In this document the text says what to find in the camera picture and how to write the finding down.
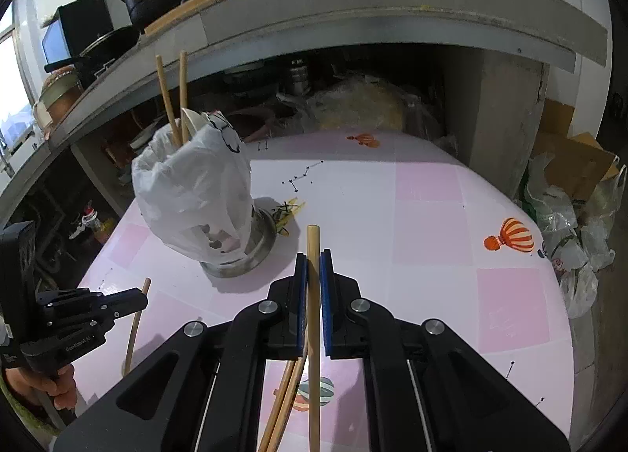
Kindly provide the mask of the person's left hand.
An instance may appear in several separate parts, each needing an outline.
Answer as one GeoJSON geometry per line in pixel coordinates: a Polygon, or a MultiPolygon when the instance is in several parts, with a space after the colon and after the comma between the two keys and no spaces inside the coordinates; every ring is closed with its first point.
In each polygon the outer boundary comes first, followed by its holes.
{"type": "Polygon", "coordinates": [[[73,410],[77,405],[75,367],[72,365],[58,370],[52,379],[25,368],[6,369],[4,377],[16,397],[31,404],[39,405],[35,394],[38,390],[50,396],[58,410],[73,410]]]}

